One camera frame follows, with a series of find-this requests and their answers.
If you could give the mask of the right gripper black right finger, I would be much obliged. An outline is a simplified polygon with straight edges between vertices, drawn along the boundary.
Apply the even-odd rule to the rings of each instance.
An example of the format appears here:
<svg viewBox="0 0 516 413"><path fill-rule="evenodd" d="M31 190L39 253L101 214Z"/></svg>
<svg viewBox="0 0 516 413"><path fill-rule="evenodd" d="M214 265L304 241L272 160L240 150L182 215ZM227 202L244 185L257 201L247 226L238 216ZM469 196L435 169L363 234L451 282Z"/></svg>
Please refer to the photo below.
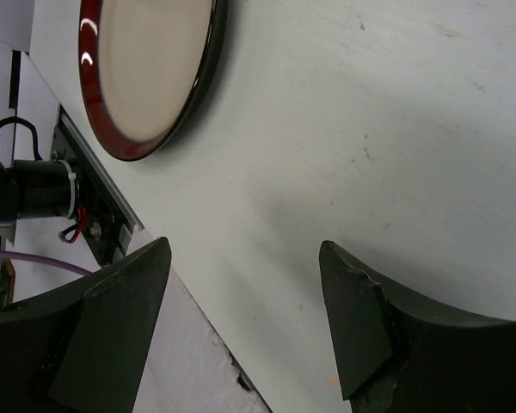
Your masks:
<svg viewBox="0 0 516 413"><path fill-rule="evenodd" d="M352 411L516 412L516 321L431 299L332 241L319 266Z"/></svg>

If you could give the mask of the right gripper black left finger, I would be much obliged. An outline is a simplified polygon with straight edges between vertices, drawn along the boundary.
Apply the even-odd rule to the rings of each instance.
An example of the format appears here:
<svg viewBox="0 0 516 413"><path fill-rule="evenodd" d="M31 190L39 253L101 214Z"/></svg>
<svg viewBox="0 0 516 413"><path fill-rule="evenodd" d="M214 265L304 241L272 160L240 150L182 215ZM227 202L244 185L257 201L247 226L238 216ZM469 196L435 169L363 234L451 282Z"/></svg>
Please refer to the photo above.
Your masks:
<svg viewBox="0 0 516 413"><path fill-rule="evenodd" d="M130 412L169 278L160 237L0 310L0 412Z"/></svg>

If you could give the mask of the beige plate with red rim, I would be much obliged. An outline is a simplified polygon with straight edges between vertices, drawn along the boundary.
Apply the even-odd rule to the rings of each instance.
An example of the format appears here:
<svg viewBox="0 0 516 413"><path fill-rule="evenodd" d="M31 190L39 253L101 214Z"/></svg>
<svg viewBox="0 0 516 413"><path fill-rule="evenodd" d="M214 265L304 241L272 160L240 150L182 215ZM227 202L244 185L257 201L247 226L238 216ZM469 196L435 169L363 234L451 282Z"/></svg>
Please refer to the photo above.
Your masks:
<svg viewBox="0 0 516 413"><path fill-rule="evenodd" d="M91 129L112 157L149 156L183 128L213 80L226 1L83 1L78 70Z"/></svg>

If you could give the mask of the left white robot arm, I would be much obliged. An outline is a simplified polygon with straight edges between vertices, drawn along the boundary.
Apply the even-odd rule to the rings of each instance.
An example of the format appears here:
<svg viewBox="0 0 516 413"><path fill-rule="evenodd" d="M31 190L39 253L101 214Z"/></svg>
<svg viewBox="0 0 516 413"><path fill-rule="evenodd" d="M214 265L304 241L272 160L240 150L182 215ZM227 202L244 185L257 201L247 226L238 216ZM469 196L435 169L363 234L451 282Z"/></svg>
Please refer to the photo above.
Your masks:
<svg viewBox="0 0 516 413"><path fill-rule="evenodd" d="M0 162L0 221L71 218L78 207L80 172L64 159L45 161L39 153L35 126L18 116L0 120L5 126L22 125L32 136L32 160Z"/></svg>

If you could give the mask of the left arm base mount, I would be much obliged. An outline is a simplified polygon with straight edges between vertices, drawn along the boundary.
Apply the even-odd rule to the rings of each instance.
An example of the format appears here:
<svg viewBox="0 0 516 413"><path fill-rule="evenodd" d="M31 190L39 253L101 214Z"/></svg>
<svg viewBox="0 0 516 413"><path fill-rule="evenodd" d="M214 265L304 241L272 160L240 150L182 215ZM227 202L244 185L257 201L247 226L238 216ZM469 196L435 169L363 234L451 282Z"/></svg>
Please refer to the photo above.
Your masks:
<svg viewBox="0 0 516 413"><path fill-rule="evenodd" d="M63 108L54 127L51 158L66 160L83 173L79 200L87 221L82 235L97 263L107 266L122 259L143 226Z"/></svg>

